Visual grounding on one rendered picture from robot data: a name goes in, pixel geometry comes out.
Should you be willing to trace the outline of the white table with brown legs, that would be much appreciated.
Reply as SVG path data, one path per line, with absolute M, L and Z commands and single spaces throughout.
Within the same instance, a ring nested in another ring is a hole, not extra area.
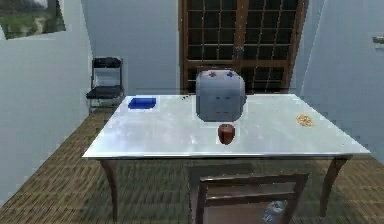
M 111 190 L 112 216 L 118 214 L 116 160 L 166 158 L 316 158 L 331 163 L 323 181 L 320 215 L 327 212 L 332 185 L 343 165 L 370 151 L 294 94 L 250 95 L 233 123 L 234 141 L 219 142 L 217 122 L 197 117 L 196 97 L 159 95 L 154 108 L 129 109 L 126 97 L 83 154 L 103 167 Z M 296 122 L 300 114 L 313 126 Z

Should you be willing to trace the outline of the blue flat box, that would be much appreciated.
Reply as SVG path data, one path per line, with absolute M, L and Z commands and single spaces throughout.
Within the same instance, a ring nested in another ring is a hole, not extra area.
M 151 109 L 156 105 L 155 98 L 137 98 L 134 97 L 128 104 L 129 109 Z

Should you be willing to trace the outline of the black folding chair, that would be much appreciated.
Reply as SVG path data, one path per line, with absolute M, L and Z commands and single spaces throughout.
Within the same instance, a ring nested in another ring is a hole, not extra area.
M 119 72 L 119 83 L 117 85 L 98 85 L 95 82 L 96 69 L 117 69 Z M 96 108 L 105 108 L 100 100 L 122 101 L 125 97 L 123 87 L 123 60 L 118 57 L 96 57 L 92 59 L 90 91 L 86 94 L 89 102 L 88 113 L 91 114 Z

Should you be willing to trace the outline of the brown lattice door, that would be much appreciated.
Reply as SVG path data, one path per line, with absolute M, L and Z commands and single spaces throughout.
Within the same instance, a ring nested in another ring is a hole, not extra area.
M 309 0 L 178 0 L 180 89 L 208 69 L 232 69 L 248 94 L 286 93 Z

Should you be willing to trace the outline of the brown wooden chair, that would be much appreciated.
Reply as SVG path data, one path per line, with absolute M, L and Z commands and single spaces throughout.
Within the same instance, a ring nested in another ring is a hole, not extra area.
M 191 224 L 289 224 L 306 173 L 258 175 L 249 163 L 188 169 Z

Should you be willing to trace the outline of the orange round food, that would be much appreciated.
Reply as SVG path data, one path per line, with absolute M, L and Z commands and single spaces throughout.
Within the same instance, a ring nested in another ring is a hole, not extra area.
M 298 115 L 296 117 L 296 122 L 303 127 L 313 126 L 313 122 L 312 122 L 311 118 L 307 115 L 304 115 L 304 114 Z

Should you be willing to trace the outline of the framed landscape picture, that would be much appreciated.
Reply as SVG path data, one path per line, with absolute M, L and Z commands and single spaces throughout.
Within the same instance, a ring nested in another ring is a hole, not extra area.
M 7 40 L 65 31 L 60 0 L 0 0 L 0 28 Z

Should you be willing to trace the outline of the grey wall fixture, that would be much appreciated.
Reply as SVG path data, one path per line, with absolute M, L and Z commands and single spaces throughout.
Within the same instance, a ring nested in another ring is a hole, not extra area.
M 384 34 L 373 35 L 372 43 L 376 49 L 384 49 Z

